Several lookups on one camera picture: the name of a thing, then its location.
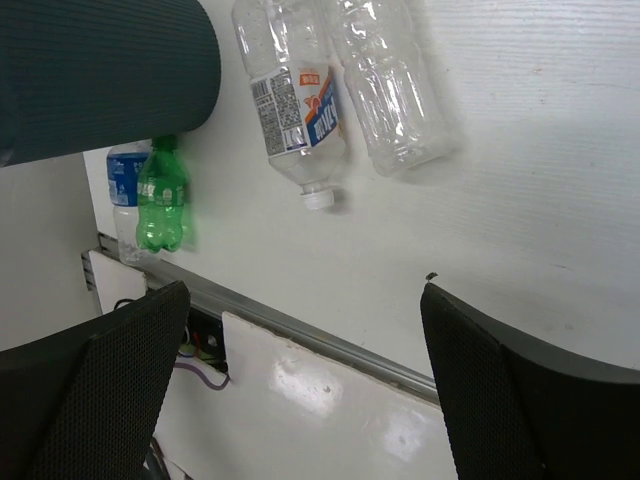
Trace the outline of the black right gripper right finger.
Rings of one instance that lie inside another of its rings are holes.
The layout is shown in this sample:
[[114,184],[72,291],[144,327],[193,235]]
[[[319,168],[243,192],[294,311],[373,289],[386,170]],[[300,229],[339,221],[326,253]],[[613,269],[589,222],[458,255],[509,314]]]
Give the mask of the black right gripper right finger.
[[459,478],[638,478],[638,371],[526,334],[432,282],[420,308]]

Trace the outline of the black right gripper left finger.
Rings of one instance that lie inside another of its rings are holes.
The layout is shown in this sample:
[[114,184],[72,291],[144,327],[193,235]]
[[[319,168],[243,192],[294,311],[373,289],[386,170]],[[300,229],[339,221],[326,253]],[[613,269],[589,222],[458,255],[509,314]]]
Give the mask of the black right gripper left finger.
[[190,306],[174,282],[3,351],[2,478],[140,478]]

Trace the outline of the clear bottle orange blue label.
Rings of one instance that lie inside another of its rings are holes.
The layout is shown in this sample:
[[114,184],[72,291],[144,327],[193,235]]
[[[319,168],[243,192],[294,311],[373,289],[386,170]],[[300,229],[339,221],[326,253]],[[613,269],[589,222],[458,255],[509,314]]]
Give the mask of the clear bottle orange blue label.
[[236,1],[232,22],[268,162],[309,210],[335,203],[330,179],[346,151],[329,42],[312,1]]

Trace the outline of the clear unlabelled plastic bottle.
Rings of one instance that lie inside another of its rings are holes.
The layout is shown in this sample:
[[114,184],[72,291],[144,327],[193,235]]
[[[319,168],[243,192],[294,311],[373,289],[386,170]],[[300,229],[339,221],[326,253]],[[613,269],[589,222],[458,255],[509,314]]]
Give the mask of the clear unlabelled plastic bottle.
[[326,1],[323,13],[377,173],[389,177],[448,155],[453,140],[406,3]]

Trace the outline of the green plastic soda bottle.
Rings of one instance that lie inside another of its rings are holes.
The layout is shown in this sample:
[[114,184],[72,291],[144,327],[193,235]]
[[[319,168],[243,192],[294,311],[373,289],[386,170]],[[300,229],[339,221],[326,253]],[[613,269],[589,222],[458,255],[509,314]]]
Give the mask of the green plastic soda bottle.
[[136,240],[142,250],[176,252],[184,237],[189,177],[178,155],[176,135],[156,137],[138,174]]

